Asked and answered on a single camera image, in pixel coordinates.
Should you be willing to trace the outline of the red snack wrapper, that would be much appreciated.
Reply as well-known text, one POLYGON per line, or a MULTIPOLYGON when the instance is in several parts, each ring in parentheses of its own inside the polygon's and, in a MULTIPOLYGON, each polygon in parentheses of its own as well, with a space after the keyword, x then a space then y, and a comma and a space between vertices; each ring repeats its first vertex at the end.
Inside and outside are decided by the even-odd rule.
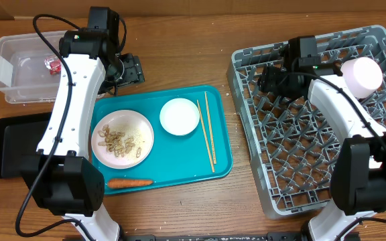
POLYGON ((62 69, 61 61, 55 55, 48 56, 44 60, 44 64, 45 64, 46 68, 49 70, 49 73, 51 75, 56 75, 56 74, 59 74, 61 72, 61 69, 62 69))

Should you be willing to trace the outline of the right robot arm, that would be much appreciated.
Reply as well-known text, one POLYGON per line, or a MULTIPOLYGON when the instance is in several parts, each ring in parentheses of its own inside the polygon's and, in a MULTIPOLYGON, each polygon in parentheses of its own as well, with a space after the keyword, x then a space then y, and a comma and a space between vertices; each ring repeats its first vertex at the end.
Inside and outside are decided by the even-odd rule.
POLYGON ((379 221, 386 211, 386 128, 361 106, 383 83, 368 57, 325 63, 312 35, 295 37, 281 52, 281 67, 266 67, 262 92, 291 100, 304 98, 323 115, 341 148, 330 179, 330 201, 301 231, 303 240, 358 240, 352 230, 379 221))

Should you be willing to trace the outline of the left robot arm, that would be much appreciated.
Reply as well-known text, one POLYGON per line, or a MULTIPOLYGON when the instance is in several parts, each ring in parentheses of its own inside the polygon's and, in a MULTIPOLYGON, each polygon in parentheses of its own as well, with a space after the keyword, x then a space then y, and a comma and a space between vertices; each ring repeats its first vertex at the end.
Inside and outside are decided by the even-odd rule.
POLYGON ((85 240, 122 240, 103 205, 103 174, 89 161, 88 138, 97 96, 142 83, 139 58, 124 54, 126 24, 108 7, 91 7, 86 27, 73 25, 53 52, 61 61, 58 93, 36 152, 21 176, 38 207, 72 224, 85 240))

